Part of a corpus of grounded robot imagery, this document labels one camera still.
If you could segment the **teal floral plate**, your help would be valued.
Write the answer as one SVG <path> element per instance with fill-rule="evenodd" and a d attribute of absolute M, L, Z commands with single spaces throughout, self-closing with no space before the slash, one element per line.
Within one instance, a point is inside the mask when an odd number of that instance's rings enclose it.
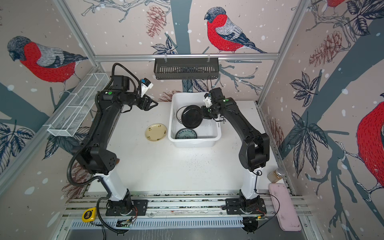
<path fill-rule="evenodd" d="M 176 133 L 175 139 L 197 139 L 198 135 L 193 129 L 184 128 Z"/>

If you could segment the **yellow round plate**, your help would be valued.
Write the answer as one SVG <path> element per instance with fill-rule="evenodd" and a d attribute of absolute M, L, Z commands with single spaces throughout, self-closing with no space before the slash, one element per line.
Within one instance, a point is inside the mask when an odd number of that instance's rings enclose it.
<path fill-rule="evenodd" d="M 167 135 L 167 127 L 164 124 L 156 123 L 150 125 L 145 131 L 147 140 L 157 142 L 162 140 Z"/>

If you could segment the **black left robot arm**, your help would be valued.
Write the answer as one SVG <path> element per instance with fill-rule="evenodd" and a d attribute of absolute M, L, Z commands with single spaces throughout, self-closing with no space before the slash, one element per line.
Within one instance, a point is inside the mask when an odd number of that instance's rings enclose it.
<path fill-rule="evenodd" d="M 130 206 L 129 190 L 123 185 L 114 170 L 118 163 L 117 155 L 107 149 L 110 138 L 116 127 L 124 106 L 137 106 L 143 111 L 149 111 L 158 105 L 146 92 L 153 87 L 153 83 L 144 78 L 139 81 L 139 87 L 129 91 L 131 79 L 126 76 L 113 76 L 111 83 L 97 93 L 96 118 L 92 123 L 89 135 L 83 140 L 77 162 L 93 177 L 85 182 L 88 185 L 94 181 L 102 184 L 107 191 L 107 199 L 111 202 Z"/>

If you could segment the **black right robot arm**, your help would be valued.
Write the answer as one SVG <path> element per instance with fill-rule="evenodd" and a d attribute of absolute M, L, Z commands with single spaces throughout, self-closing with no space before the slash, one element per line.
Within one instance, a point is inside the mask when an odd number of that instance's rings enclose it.
<path fill-rule="evenodd" d="M 240 190 L 240 208 L 245 213 L 255 211 L 262 206 L 258 192 L 258 180 L 263 168 L 270 159 L 270 138 L 260 133 L 245 118 L 233 98 L 226 98 L 221 88 L 214 88 L 204 95 L 205 105 L 202 107 L 203 117 L 217 119 L 222 117 L 229 122 L 241 140 L 239 160 L 243 168 L 249 171 L 243 180 Z"/>

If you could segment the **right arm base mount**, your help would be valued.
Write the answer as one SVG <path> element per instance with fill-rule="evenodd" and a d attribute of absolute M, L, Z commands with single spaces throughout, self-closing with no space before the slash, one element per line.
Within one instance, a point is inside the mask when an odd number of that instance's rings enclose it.
<path fill-rule="evenodd" d="M 222 209 L 225 210 L 228 215 L 267 214 L 264 199 L 262 199 L 259 195 L 257 195 L 254 199 L 246 199 L 241 191 L 237 199 L 225 199 L 225 205 L 222 206 Z"/>

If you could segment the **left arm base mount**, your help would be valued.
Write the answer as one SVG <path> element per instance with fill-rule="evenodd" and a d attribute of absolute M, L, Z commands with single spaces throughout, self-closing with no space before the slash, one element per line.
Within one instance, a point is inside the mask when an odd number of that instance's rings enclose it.
<path fill-rule="evenodd" d="M 127 191 L 125 197 L 119 201 L 108 200 L 106 216 L 124 217 L 124 216 L 145 216 L 148 200 L 132 200 L 130 191 Z"/>

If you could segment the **orange sunburst plate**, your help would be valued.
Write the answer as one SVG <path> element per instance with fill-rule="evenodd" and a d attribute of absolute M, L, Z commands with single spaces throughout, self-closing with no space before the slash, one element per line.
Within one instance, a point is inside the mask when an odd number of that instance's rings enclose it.
<path fill-rule="evenodd" d="M 183 124 L 183 122 L 182 122 L 182 114 L 183 114 L 183 111 L 184 111 L 184 107 L 178 109 L 177 112 L 176 112 L 176 119 L 177 119 L 177 121 L 178 121 L 180 124 Z"/>

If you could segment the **black round plate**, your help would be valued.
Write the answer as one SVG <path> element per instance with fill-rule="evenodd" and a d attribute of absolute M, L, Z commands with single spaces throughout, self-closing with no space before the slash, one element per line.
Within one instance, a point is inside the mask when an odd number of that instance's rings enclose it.
<path fill-rule="evenodd" d="M 197 105 L 187 106 L 182 113 L 181 121 L 184 127 L 195 129 L 200 126 L 203 121 L 203 111 Z"/>

